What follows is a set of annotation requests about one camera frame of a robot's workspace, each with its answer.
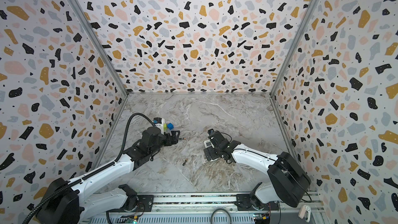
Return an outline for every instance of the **patterned wall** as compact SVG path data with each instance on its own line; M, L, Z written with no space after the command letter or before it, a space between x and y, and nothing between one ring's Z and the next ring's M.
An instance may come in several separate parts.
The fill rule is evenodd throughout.
M397 13L320 0L277 91L331 223L398 223Z
M92 167L122 94L66 0L0 7L0 222Z
M79 0L129 91L266 92L310 0Z

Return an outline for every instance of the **blue connector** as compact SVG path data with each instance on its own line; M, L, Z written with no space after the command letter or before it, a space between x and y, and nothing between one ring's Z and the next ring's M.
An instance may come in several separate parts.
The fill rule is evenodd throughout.
M172 129L174 129L174 126L173 126L172 123L168 123L168 124L167 124L167 128L168 128L169 130L172 130Z

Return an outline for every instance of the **white clip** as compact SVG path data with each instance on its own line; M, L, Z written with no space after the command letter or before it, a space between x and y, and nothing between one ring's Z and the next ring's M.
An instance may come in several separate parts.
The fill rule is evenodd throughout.
M300 209L300 212L298 212L298 216L303 219L305 218L306 222L310 222L311 218L311 207L308 205L303 205Z

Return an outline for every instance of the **marble floor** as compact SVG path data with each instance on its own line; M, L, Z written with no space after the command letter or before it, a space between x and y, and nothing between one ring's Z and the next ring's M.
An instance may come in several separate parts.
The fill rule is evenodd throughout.
M251 191L258 182L269 182L268 176L246 165L228 165L220 159L207 162L203 141L207 140L207 130L211 128L263 152L287 152L266 94L132 94L101 164L117 156L127 119L134 112L150 119L165 118L186 140L163 147L152 162L119 177L99 192L120 184L128 184L137 192ZM126 147L140 139L142 131L149 126L144 118L133 118Z

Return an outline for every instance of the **terrazzo pattern wallpaper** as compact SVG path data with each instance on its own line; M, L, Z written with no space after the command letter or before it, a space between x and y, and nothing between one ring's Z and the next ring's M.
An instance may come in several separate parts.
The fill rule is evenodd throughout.
M331 223L398 223L397 0L320 0L275 99Z
M21 223L56 178L90 170L123 95L66 0L3 0L0 17L0 222L7 224Z
M267 92L310 0L78 0L130 92Z

